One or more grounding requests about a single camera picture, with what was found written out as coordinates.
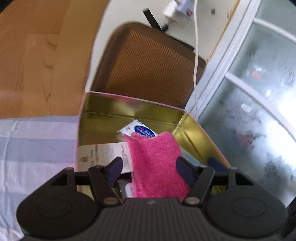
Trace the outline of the pink tin box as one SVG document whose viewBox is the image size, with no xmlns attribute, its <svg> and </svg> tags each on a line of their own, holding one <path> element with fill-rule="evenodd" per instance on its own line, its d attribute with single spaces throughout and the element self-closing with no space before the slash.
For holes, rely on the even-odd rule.
<svg viewBox="0 0 296 241">
<path fill-rule="evenodd" d="M 230 166 L 203 128 L 184 110 L 99 92 L 88 92 L 82 102 L 77 149 L 84 145 L 126 142 L 123 134 L 117 131 L 133 120 L 139 120 L 158 135 L 163 132 L 171 133 L 182 156 L 193 165 L 208 165 L 208 158 L 214 157 L 226 168 Z M 132 179 L 132 172 L 122 174 L 121 178 Z"/>
</svg>

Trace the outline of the white power strip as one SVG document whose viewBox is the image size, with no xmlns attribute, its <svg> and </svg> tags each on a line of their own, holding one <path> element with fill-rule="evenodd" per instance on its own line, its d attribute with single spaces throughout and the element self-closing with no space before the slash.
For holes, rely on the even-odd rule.
<svg viewBox="0 0 296 241">
<path fill-rule="evenodd" d="M 179 22 L 182 18 L 194 20 L 195 2 L 192 0 L 170 1 L 165 7 L 163 15 L 174 22 Z"/>
</svg>

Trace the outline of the blue pencil case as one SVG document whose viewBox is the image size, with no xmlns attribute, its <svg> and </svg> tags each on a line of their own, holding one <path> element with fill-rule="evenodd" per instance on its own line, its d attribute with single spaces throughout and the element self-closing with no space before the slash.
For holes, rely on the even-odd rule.
<svg viewBox="0 0 296 241">
<path fill-rule="evenodd" d="M 228 171 L 228 169 L 214 157 L 209 157 L 207 160 L 207 164 L 208 164 L 208 166 L 214 168 L 218 172 L 227 172 Z"/>
</svg>

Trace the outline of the striped white table cloth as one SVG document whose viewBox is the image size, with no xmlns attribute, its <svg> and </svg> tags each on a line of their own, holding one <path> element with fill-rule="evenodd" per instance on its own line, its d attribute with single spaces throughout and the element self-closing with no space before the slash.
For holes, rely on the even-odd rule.
<svg viewBox="0 0 296 241">
<path fill-rule="evenodd" d="M 23 234 L 16 209 L 34 190 L 74 166 L 77 116 L 1 120 L 1 240 Z"/>
</svg>

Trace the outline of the pink fluffy cloth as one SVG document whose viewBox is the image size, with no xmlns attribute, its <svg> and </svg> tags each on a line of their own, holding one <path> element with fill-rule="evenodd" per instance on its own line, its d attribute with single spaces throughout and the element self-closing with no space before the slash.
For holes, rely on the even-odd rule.
<svg viewBox="0 0 296 241">
<path fill-rule="evenodd" d="M 133 197 L 177 198 L 182 201 L 189 192 L 176 169 L 182 156 L 174 136 L 163 132 L 155 137 L 138 133 L 123 134 L 132 159 Z"/>
</svg>

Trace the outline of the brown woven chair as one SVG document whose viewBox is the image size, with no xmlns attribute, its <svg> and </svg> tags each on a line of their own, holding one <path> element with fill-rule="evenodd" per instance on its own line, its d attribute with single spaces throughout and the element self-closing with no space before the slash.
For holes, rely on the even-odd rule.
<svg viewBox="0 0 296 241">
<path fill-rule="evenodd" d="M 177 40 L 137 22 L 119 26 L 108 40 L 91 85 L 104 92 L 185 108 L 206 62 Z"/>
</svg>

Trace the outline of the white framed glass door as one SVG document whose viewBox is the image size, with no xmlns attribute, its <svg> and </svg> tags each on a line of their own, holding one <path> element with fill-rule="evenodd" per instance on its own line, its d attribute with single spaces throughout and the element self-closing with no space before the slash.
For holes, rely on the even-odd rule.
<svg viewBox="0 0 296 241">
<path fill-rule="evenodd" d="M 295 1 L 241 1 L 187 109 L 229 164 L 295 198 Z"/>
</svg>

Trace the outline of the white tissue pack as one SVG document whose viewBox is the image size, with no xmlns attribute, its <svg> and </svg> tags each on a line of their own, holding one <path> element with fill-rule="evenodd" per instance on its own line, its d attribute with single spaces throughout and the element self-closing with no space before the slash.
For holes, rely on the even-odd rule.
<svg viewBox="0 0 296 241">
<path fill-rule="evenodd" d="M 125 134 L 128 136 L 131 136 L 133 133 L 136 133 L 148 138 L 153 138 L 158 135 L 139 120 L 133 120 L 131 123 L 125 125 L 123 128 L 118 130 L 117 133 Z"/>
</svg>

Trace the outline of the white printed paper card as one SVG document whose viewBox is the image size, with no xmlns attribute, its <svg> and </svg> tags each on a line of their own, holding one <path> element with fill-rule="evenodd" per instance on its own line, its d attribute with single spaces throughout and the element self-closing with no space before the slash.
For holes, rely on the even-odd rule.
<svg viewBox="0 0 296 241">
<path fill-rule="evenodd" d="M 126 142 L 79 146 L 77 149 L 77 170 L 87 171 L 96 165 L 107 166 L 116 157 L 122 159 L 122 174 L 132 172 L 132 159 Z"/>
</svg>

